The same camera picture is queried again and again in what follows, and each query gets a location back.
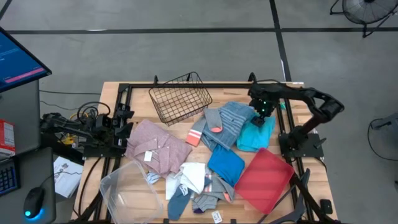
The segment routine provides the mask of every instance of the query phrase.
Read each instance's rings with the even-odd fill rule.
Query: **desk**
[[[118,94],[119,84],[120,84],[119,82],[105,82],[102,89],[100,101],[109,105],[109,107],[112,110],[115,108],[116,96]],[[302,86],[303,84],[289,83],[289,85],[298,87]],[[248,96],[248,90],[243,88],[240,89],[209,88],[208,91],[211,97],[213,98],[213,103],[209,106],[209,108],[219,108],[228,101],[239,101],[248,104],[251,100],[250,97]],[[294,123],[296,125],[303,124],[312,117],[310,111],[308,110],[304,102],[291,100],[290,104],[292,106]],[[149,119],[180,139],[186,138],[189,129],[192,127],[193,123],[199,118],[199,115],[196,115],[184,121],[181,121],[177,124],[173,124],[170,127],[167,127],[159,120],[159,117],[150,99],[148,88],[135,88],[135,89],[133,88],[131,96],[131,109],[136,112],[131,119],[131,122],[134,122],[134,125],[136,125],[136,123],[139,123],[143,119]],[[106,112],[106,108],[102,105],[99,105],[98,110],[100,113]],[[289,124],[287,122],[288,121],[287,113],[286,111],[283,111],[282,114],[284,116],[285,128],[287,131],[289,131]],[[280,156],[280,147],[277,138],[280,132],[279,130],[280,130],[279,125],[276,124],[268,147],[268,150],[270,150],[270,152],[278,156]],[[254,157],[254,153],[239,151],[236,149],[236,146],[233,147],[233,150],[234,152],[237,153],[237,155],[239,155],[242,159],[244,159],[246,166],[250,164],[250,162]],[[201,142],[198,147],[193,148],[193,151],[190,153],[190,155],[187,158],[187,162],[207,163],[208,160],[210,159],[210,156],[211,156],[211,151]],[[81,178],[77,194],[78,197],[75,201],[75,210],[78,209],[79,196],[83,183],[86,179],[88,171],[94,164],[95,160],[96,158],[91,158],[85,161],[83,175]],[[123,164],[126,164],[128,161],[129,160],[127,158],[123,158],[121,160],[121,166]],[[96,168],[93,170],[90,176],[90,179],[84,191],[84,196],[82,200],[82,210],[84,210],[90,204],[90,202],[98,192],[101,173],[103,170],[103,162],[104,159],[99,161],[99,163],[97,164]],[[308,189],[312,194],[313,198],[317,202],[319,202],[320,199],[331,200],[334,212],[330,216],[333,219],[337,219],[325,168],[319,163],[319,161],[313,158],[303,158],[303,164],[304,164],[304,169],[309,168],[311,170]],[[111,164],[109,165],[109,169],[111,169],[112,167],[113,163],[111,162]],[[167,218],[167,204],[168,204],[168,201],[165,200],[165,180],[160,179],[158,182],[154,184],[154,188],[156,189],[163,203],[164,211],[162,216],[156,218],[152,223],[162,223],[163,219]],[[104,219],[106,213],[106,206],[104,204],[102,204],[102,206],[103,208],[101,209],[100,219]],[[238,223],[256,223],[263,216],[263,214],[254,209],[247,201],[243,200],[242,197],[240,197],[239,195],[236,195],[235,201],[231,204],[224,201],[218,202],[216,209],[220,211],[221,216],[223,218],[223,222],[225,223],[230,223],[230,220],[233,218],[237,219]],[[293,209],[294,208],[292,203],[292,197],[288,196],[272,211],[272,213],[266,218],[264,223],[269,223],[270,221],[275,220],[276,218],[280,218],[281,216],[284,216],[285,214],[291,212]],[[211,217],[211,212],[209,211],[203,214],[193,213],[192,205],[190,202],[187,205],[180,220],[177,222],[172,221],[172,223],[214,223],[214,221]]]
[[[0,197],[2,223],[51,223],[55,220],[54,179],[44,183],[44,212],[38,220],[24,216],[27,193],[53,174],[51,148],[40,147],[39,81],[1,93],[0,119],[14,124],[21,188]]]

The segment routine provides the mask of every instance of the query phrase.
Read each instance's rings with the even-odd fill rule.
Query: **laundry pile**
[[[234,186],[245,168],[232,146],[247,152],[268,147],[275,118],[266,118],[259,128],[250,122],[255,116],[253,107],[235,101],[218,109],[205,109],[185,142],[143,120],[128,139],[126,156],[148,168],[148,182],[166,179],[169,219],[178,220],[190,200],[194,213],[214,210],[220,200],[234,202]],[[212,152],[210,160],[207,164],[185,162],[191,145],[196,147],[200,141]]]

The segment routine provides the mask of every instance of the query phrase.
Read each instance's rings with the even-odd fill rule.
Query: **wire basket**
[[[167,126],[202,112],[213,102],[196,72],[155,84],[149,95],[161,122]]]

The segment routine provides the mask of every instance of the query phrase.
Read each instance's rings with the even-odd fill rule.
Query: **keyboard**
[[[16,158],[0,162],[0,196],[19,189],[19,170]]]

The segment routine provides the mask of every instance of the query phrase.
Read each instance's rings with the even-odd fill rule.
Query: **fan stand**
[[[330,8],[330,15],[334,15],[334,14],[344,14],[345,12],[341,11],[341,12],[335,12],[333,11],[333,8],[336,6],[337,2],[340,0],[336,0],[335,3],[333,3],[333,5]],[[373,2],[374,0],[364,0],[365,2]],[[363,24],[363,29],[362,29],[362,38],[365,38],[371,34],[373,34],[384,22],[386,22],[393,14],[395,14],[395,9],[392,10],[375,28],[372,28],[370,32],[368,32],[368,25],[367,24]]]

